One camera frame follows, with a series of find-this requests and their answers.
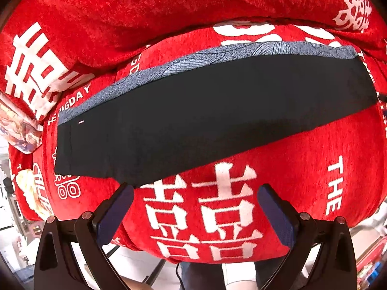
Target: gray patterned fabric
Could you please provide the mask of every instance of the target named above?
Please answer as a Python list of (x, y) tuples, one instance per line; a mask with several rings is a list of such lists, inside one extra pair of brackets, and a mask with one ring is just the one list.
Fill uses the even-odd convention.
[(307, 41), (239, 43), (205, 49), (183, 56), (163, 65), (138, 71), (137, 73), (115, 82), (87, 99), (80, 106), (61, 111), (59, 113), (58, 125), (61, 125), (97, 105), (114, 99), (141, 85), (173, 74), (197, 69), (206, 65), (223, 63), (252, 56), (281, 54), (322, 56), (336, 59), (354, 59), (357, 57), (357, 52), (352, 46), (333, 48), (326, 45), (313, 44)]

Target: person's leg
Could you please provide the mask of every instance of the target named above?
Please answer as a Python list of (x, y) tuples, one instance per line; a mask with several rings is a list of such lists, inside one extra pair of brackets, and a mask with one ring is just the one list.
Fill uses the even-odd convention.
[[(265, 283), (270, 279), (270, 277), (274, 274), (277, 268), (281, 265), (285, 256), (272, 258), (270, 260), (258, 261), (254, 262), (257, 279), (258, 289), (261, 289)], [(306, 278), (303, 274), (299, 274), (296, 280), (291, 287), (291, 290), (298, 290), (306, 285)]]
[(222, 265), (181, 262), (180, 267), (185, 290), (226, 290)]
[(271, 258), (270, 260), (254, 262), (256, 271), (255, 278), (257, 279), (258, 289), (261, 289), (265, 285), (276, 269), (281, 265), (284, 258), (285, 256), (282, 256)]

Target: black cable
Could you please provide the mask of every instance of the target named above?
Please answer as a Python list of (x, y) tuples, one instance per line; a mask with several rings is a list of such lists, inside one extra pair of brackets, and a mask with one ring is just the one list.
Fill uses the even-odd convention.
[(185, 290), (185, 287), (184, 287), (184, 285), (183, 285), (183, 281), (181, 280), (181, 278), (180, 278), (180, 276), (179, 276), (179, 273), (177, 272), (177, 269), (179, 268), (179, 265), (180, 265), (180, 263), (178, 263), (178, 264), (176, 265), (176, 276), (177, 276), (177, 278), (179, 278), (179, 281), (180, 281), (180, 285), (181, 285), (182, 290)]
[(119, 249), (119, 245), (116, 245), (115, 247), (113, 247), (113, 249), (111, 249), (109, 252), (106, 253), (106, 257), (109, 258), (110, 256), (112, 256), (115, 251), (117, 251)]
[(149, 286), (152, 286), (156, 280), (156, 278), (159, 276), (162, 268), (164, 267), (166, 260), (160, 260), (160, 262), (157, 264), (157, 266), (154, 268), (154, 270), (150, 273), (148, 278), (146, 278), (145, 283)]

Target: red object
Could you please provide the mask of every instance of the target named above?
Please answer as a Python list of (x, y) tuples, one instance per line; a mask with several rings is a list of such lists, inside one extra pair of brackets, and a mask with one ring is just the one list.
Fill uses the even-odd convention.
[[(250, 25), (232, 27), (252, 30)], [(325, 44), (348, 43), (305, 27), (269, 28), (269, 32), (259, 36), (222, 36), (208, 28), (171, 37), (143, 51), (117, 75), (125, 77), (130, 71), (135, 73), (225, 40), (255, 41), (269, 35), (274, 38), (275, 34), (283, 40), (312, 38)], [(368, 64), (378, 91), (387, 92), (378, 68), (384, 65), (359, 53)], [(111, 179), (57, 176), (53, 172), (58, 113), (70, 105), (79, 105), (114, 81), (114, 73), (108, 73), (68, 91), (45, 121), (43, 144), (34, 152), (33, 160), (40, 167), (51, 207), (60, 219), (77, 218), (85, 210), (95, 210), (118, 187)], [(381, 106), (137, 189), (119, 232), (120, 240), (115, 242), (172, 262), (256, 261), (283, 255), (288, 250), (280, 245), (257, 203), (257, 189), (267, 182), (298, 211), (324, 220), (342, 215), (350, 226), (356, 225), (373, 214), (387, 194), (381, 173), (386, 168), (386, 129)], [(334, 183), (342, 194), (328, 199)], [(364, 199), (362, 208), (355, 204), (359, 197)]]
[(381, 238), (368, 252), (365, 254), (360, 261), (356, 264), (357, 272), (361, 271), (366, 265), (374, 262), (384, 250), (387, 244), (387, 237)]
[(232, 19), (327, 28), (387, 61), (387, 26), (369, 0), (23, 0), (0, 34), (0, 90), (43, 120), (57, 92)]
[[(95, 210), (118, 187), (111, 179), (54, 174), (59, 112), (79, 105), (122, 77), (184, 54), (222, 43), (255, 42), (261, 38), (307, 40), (333, 46), (352, 44), (367, 64), (376, 91), (386, 93), (387, 68), (381, 60), (387, 61), (384, 41), (387, 27), (371, 3), (346, 1), (23, 0), (0, 34), (0, 53), (3, 53), (0, 73), (5, 74), (6, 66), (15, 60), (15, 35), (21, 37), (38, 22), (41, 31), (27, 38), (26, 47), (43, 38), (42, 33), (49, 42), (36, 56), (50, 49), (68, 69), (61, 76), (64, 78), (72, 72), (97, 75), (92, 82), (67, 90), (44, 121), (43, 144), (33, 154), (35, 167), (40, 170), (36, 174), (41, 175), (45, 186), (47, 197), (42, 199), (50, 201), (58, 218), (71, 219), (85, 210)], [(345, 13), (348, 9), (356, 13), (350, 16), (349, 11)], [(271, 27), (249, 22), (216, 25), (235, 18), (316, 25), (328, 28), (330, 33), (293, 25)], [(337, 24), (339, 18), (344, 19), (341, 24)], [(346, 26), (343, 32), (335, 30)], [(47, 67), (41, 71), (41, 77), (50, 72)], [(7, 82), (0, 79), (0, 89), (5, 91), (6, 86)], [(36, 93), (46, 94), (47, 88), (44, 93), (42, 90)], [(12, 96), (18, 94), (15, 87), (10, 92)], [(26, 92), (30, 106), (37, 107), (30, 101), (34, 93)], [(47, 101), (54, 98), (50, 96), (35, 110), (30, 110), (24, 95), (12, 99), (31, 117), (33, 113), (41, 114), (42, 119)], [(354, 226), (372, 215), (387, 195), (386, 119), (382, 107), (387, 106), (380, 102), (315, 130), (137, 189), (115, 243), (172, 262), (241, 262), (281, 256), (287, 249), (280, 245), (257, 203), (257, 189), (263, 183), (270, 183), (298, 211), (325, 220), (342, 215)], [(361, 208), (357, 205), (359, 197), (362, 197)]]

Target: metal screw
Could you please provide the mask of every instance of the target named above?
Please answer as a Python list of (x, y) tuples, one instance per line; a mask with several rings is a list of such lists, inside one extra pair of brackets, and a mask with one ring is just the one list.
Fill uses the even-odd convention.
[(299, 216), (302, 220), (309, 220), (310, 219), (310, 215), (308, 213), (300, 213)]
[(339, 224), (345, 224), (345, 218), (344, 217), (342, 217), (342, 216), (338, 216), (337, 218), (336, 218), (336, 220), (337, 220), (337, 222), (339, 223)]
[(82, 218), (83, 218), (84, 220), (90, 219), (90, 217), (91, 217), (91, 212), (89, 212), (89, 211), (86, 211), (86, 212), (84, 212), (84, 213), (82, 214)]
[(54, 217), (54, 216), (50, 216), (50, 217), (48, 217), (47, 220), (46, 220), (46, 222), (47, 222), (48, 224), (52, 224), (54, 221), (55, 221), (55, 217)]

